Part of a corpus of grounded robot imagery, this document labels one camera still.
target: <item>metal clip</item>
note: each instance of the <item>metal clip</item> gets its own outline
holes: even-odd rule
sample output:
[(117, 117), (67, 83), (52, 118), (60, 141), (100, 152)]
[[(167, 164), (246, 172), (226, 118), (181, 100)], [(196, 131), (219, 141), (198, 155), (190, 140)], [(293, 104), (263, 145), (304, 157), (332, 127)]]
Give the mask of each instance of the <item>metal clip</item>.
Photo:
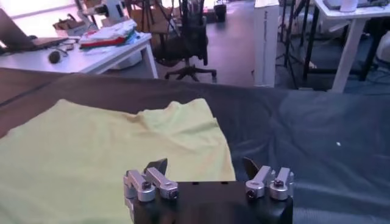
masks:
[(275, 200), (286, 200), (288, 196), (293, 197), (294, 174), (289, 168), (282, 167), (278, 177), (269, 187), (270, 196)]
[(247, 198), (253, 200), (264, 196), (264, 188), (268, 187), (274, 178), (275, 171), (269, 166), (262, 166), (252, 180), (245, 182)]
[(124, 180), (124, 195), (128, 199), (137, 197), (139, 201), (148, 202), (155, 198), (155, 186), (146, 181), (137, 170), (129, 170)]
[(145, 178), (159, 188), (161, 197), (169, 200), (175, 200), (179, 196), (177, 183), (175, 181), (168, 180), (156, 168), (147, 168)]

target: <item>chair base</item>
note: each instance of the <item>chair base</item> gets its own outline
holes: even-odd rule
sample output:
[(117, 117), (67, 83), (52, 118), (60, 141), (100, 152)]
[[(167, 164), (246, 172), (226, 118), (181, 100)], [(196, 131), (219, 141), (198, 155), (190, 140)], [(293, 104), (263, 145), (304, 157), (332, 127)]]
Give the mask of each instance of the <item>chair base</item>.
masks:
[(196, 73), (211, 73), (213, 82), (216, 82), (217, 70), (215, 69), (202, 69), (197, 68), (194, 65), (190, 66), (186, 61), (186, 66), (176, 71), (167, 72), (165, 79), (169, 79), (171, 75), (179, 75), (176, 80), (181, 80), (186, 76), (190, 76), (195, 82), (199, 82), (199, 79), (196, 77)]

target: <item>yellow cloth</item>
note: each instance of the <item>yellow cloth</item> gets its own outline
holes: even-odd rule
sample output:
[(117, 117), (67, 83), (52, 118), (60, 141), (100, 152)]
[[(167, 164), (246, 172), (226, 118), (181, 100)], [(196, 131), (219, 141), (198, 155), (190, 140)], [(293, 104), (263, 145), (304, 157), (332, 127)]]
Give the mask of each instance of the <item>yellow cloth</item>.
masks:
[(122, 176), (162, 158), (175, 181), (235, 179), (203, 99), (136, 115), (60, 100), (0, 139), (0, 223), (131, 223)]

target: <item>bolt head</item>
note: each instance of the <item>bolt head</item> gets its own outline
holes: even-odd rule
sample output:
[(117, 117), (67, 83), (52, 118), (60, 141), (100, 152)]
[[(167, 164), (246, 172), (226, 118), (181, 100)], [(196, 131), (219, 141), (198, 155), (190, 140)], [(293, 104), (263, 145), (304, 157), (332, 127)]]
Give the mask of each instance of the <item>bolt head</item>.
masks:
[(152, 187), (151, 182), (145, 181), (142, 183), (142, 190), (148, 190)]
[(275, 187), (283, 187), (285, 184), (281, 180), (274, 180), (274, 186)]
[(171, 199), (171, 200), (176, 200), (178, 197), (179, 197), (178, 191), (171, 191), (169, 193), (169, 199)]
[(253, 190), (247, 191), (246, 197), (248, 200), (254, 200), (256, 199), (256, 193)]

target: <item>white cup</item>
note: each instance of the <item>white cup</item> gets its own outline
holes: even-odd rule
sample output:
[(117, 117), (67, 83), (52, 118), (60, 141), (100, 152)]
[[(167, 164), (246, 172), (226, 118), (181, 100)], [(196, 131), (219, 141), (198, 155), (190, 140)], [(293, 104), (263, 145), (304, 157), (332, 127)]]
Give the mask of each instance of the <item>white cup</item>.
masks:
[(341, 0), (340, 12), (354, 12), (358, 7), (359, 0)]

